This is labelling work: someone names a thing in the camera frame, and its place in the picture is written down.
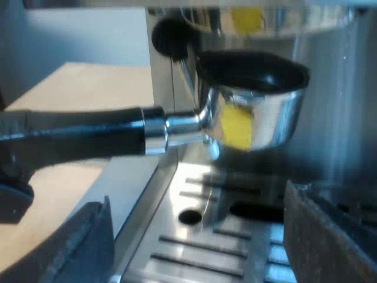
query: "espresso machine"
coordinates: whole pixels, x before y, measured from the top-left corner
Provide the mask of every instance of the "espresso machine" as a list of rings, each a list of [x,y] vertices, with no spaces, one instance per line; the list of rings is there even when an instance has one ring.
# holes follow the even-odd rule
[[[146,7],[155,107],[1,118],[8,163],[29,170],[158,154],[118,233],[90,244],[95,282],[375,282],[373,1],[24,5]]]

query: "stainless steel surface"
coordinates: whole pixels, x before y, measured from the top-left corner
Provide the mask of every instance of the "stainless steel surface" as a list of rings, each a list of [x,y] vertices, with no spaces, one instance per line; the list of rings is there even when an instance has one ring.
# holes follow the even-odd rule
[[[375,0],[24,0],[26,8],[72,7],[180,7],[180,6],[282,6],[282,5],[376,5]]]
[[[210,166],[178,164],[121,282],[296,282],[282,246],[283,225],[229,213],[240,200],[282,208],[284,179],[224,176]],[[201,221],[180,222],[185,210],[198,211]]]
[[[295,133],[284,146],[246,154],[220,145],[216,160],[209,158],[206,146],[187,146],[180,149],[180,160],[224,170],[286,175],[298,182],[376,183],[376,20],[377,10],[371,9],[346,28],[280,40],[203,34],[201,50],[244,48],[295,59],[310,69],[310,83]],[[173,70],[176,107],[191,107],[179,72],[174,66]]]
[[[177,151],[171,149],[163,155],[156,171],[150,177],[139,199],[134,203],[129,214],[123,214],[125,220],[115,239],[114,276],[112,282],[119,282],[130,259],[140,243],[161,198],[174,176],[177,168]]]
[[[252,116],[248,121],[252,128],[252,136],[245,137],[250,139],[250,144],[243,150],[266,149],[286,142],[295,129],[309,79],[306,78],[306,70],[301,66],[265,53],[245,53],[231,57],[232,60],[228,59],[232,54],[234,55],[232,52],[224,52],[215,58],[206,53],[199,55],[196,64],[198,71],[193,76],[196,78],[194,83],[191,82],[190,73],[183,72],[184,80],[189,82],[188,85],[195,85],[195,93],[188,95],[193,95],[194,105],[198,104],[200,112],[198,112],[197,118],[201,128],[213,139],[223,142],[226,130],[223,111],[227,105],[233,105],[242,107]],[[216,73],[211,69],[221,69],[231,63],[240,67],[230,68],[230,71],[227,68],[224,69],[224,73],[220,74],[221,79],[225,78],[229,72],[228,76],[234,82],[238,77],[243,78],[244,76],[250,78],[250,81],[258,81],[258,85],[247,89],[238,85],[222,84],[221,79],[219,79],[218,85],[213,83],[212,81],[216,81],[217,77],[211,75],[211,73]],[[285,68],[285,72],[291,76],[283,79],[282,72],[279,73],[273,69],[276,64],[280,66],[280,70]],[[180,65],[184,70],[189,69],[187,63],[181,62]],[[262,70],[267,68],[270,70],[262,73]],[[254,70],[257,72],[261,70],[260,77],[256,76]]]
[[[145,154],[165,153],[168,147],[166,117],[161,108],[142,108]]]
[[[182,8],[182,17],[193,28],[218,36],[292,37],[341,28],[358,18],[348,6]]]

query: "black handle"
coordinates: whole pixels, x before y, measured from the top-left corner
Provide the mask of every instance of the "black handle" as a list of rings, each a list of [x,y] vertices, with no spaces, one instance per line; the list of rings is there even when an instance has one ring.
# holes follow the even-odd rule
[[[86,113],[0,114],[0,147],[29,170],[73,160],[145,153],[141,108]]]

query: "drain hole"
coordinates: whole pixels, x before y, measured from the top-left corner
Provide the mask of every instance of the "drain hole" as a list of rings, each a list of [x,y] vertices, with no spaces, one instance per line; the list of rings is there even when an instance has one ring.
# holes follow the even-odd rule
[[[201,214],[196,210],[188,209],[188,210],[182,211],[179,214],[178,219],[183,224],[195,225],[201,221]]]
[[[348,205],[344,205],[344,204],[342,204],[342,203],[337,203],[337,204],[336,204],[336,207],[337,207],[340,211],[342,211],[342,212],[344,212],[344,213],[348,213],[348,212],[349,212],[349,206],[348,206]]]
[[[284,222],[283,209],[255,203],[235,202],[230,206],[230,213],[241,218],[268,222]]]

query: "chrome body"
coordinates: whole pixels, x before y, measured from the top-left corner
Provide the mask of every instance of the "chrome body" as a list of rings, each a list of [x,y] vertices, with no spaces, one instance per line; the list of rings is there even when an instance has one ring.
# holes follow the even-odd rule
[[[227,175],[226,180],[224,176],[210,166],[180,163],[160,205],[144,207],[146,216],[139,216],[149,225],[120,232],[116,244],[123,257],[115,262],[118,272],[111,282],[295,283],[282,246],[283,225],[229,212],[240,200],[282,209],[284,180],[245,175]],[[221,188],[230,179],[240,190]],[[145,192],[141,202],[147,196]],[[181,222],[180,214],[188,209],[198,211],[202,220],[195,225]],[[130,234],[138,239],[137,246],[122,240]]]
[[[183,19],[193,28],[218,36],[275,38],[342,28],[359,16],[347,6],[182,8]],[[245,19],[254,17],[250,23]]]
[[[187,63],[181,61],[179,64],[180,69],[183,70],[183,80],[188,82],[188,87],[186,88],[191,89],[191,85],[195,86],[194,93],[191,94],[193,95],[194,107],[200,109],[198,117],[201,127],[210,137],[220,143],[223,141],[224,125],[221,118],[223,117],[222,112],[226,104],[242,107],[252,114],[253,121],[250,121],[252,136],[250,137],[250,145],[247,151],[276,147],[285,143],[291,137],[295,130],[305,87],[309,79],[306,73],[307,70],[302,68],[302,66],[294,65],[278,58],[271,58],[267,54],[254,56],[256,59],[247,59],[250,61],[250,66],[248,67],[250,70],[258,70],[259,66],[263,68],[263,65],[270,65],[272,60],[275,62],[273,64],[285,66],[287,71],[292,72],[292,76],[299,77],[301,75],[302,78],[292,84],[294,88],[292,91],[281,88],[279,90],[268,89],[262,92],[262,89],[258,88],[246,89],[229,85],[215,85],[206,81],[205,78],[201,78],[198,72],[192,75],[195,78],[195,82],[192,83]],[[200,64],[200,60],[197,60],[196,67],[199,68]],[[223,68],[223,66],[217,64],[217,62],[213,64],[213,68]],[[235,74],[234,77],[237,77],[237,75],[241,77],[243,75],[246,77],[249,76],[248,70],[235,71],[239,73]],[[268,84],[269,88],[281,87],[278,80],[282,78],[279,77],[278,72],[271,69],[268,74],[263,73],[262,75],[263,78],[258,78],[261,83]]]
[[[77,8],[77,7],[193,7],[193,6],[305,6],[324,5],[321,0],[24,0],[24,5],[29,9],[37,8]],[[377,5],[376,0],[332,0],[328,5]]]

